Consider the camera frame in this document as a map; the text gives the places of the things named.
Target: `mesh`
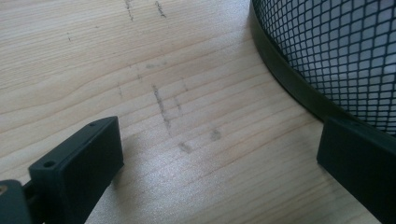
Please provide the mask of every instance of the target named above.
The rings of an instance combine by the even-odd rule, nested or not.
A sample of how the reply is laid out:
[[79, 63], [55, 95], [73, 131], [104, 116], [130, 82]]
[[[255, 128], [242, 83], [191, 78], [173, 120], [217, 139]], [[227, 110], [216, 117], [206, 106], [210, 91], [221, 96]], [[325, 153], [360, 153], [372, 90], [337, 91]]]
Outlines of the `mesh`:
[[396, 136], [393, 0], [253, 0], [262, 29], [312, 87]]

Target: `wooden surface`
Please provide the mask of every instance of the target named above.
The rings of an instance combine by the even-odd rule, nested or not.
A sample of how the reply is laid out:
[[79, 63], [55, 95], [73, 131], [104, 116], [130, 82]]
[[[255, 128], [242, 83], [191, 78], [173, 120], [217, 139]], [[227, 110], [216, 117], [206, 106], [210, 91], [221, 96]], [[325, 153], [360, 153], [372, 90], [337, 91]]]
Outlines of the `wooden surface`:
[[317, 165], [322, 124], [269, 74], [248, 0], [0, 1], [0, 179], [119, 116], [88, 223], [377, 223]]

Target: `light wood tabletop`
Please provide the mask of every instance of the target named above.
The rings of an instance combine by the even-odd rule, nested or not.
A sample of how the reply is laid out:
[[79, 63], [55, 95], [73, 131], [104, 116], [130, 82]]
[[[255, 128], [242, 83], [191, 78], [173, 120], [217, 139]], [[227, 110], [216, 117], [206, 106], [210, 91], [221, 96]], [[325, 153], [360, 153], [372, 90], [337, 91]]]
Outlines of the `light wood tabletop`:
[[248, 0], [0, 1], [0, 179], [118, 116], [125, 166], [87, 223], [378, 223], [316, 161]]

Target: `black mesh basket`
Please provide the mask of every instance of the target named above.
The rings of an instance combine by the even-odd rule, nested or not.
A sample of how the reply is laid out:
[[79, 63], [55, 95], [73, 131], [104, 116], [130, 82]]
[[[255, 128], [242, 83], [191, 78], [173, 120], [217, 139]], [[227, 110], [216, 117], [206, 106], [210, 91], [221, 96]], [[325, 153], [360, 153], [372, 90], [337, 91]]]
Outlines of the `black mesh basket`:
[[[272, 74], [325, 121], [319, 163], [380, 221], [396, 223], [395, 1], [252, 0], [250, 9]], [[367, 174], [354, 179], [359, 171]]]

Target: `wood grain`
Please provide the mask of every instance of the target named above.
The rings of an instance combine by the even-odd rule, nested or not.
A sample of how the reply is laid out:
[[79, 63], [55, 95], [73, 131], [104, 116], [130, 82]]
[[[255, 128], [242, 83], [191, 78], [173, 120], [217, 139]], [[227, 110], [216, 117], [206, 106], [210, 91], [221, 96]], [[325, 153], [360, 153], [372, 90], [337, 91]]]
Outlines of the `wood grain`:
[[248, 0], [0, 1], [0, 179], [119, 116], [87, 223], [377, 223], [316, 162], [322, 124], [255, 49]]

